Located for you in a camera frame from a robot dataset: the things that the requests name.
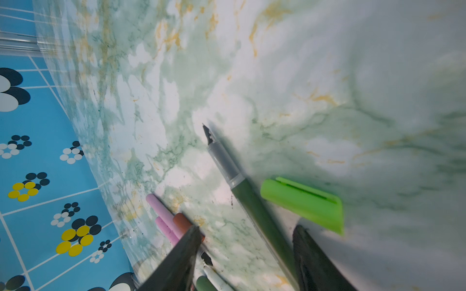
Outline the light green pen cap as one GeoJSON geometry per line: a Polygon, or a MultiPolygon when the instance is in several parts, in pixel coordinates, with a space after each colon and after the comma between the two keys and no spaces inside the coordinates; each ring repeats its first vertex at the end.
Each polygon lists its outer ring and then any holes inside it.
{"type": "Polygon", "coordinates": [[[265,180],[260,195],[326,230],[344,235],[343,203],[336,195],[282,177],[265,180]]]}

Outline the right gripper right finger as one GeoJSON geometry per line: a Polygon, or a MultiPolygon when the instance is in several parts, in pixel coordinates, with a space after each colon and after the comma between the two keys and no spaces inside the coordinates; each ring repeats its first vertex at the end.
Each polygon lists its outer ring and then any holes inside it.
{"type": "Polygon", "coordinates": [[[355,291],[307,230],[297,225],[292,234],[295,267],[301,291],[355,291]]]}

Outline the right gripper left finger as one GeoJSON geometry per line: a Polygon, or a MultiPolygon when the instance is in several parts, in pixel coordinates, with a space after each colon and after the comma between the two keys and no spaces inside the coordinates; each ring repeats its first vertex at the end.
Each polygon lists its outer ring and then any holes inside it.
{"type": "Polygon", "coordinates": [[[138,291],[189,291],[201,246],[201,231],[192,226],[138,291]]]}

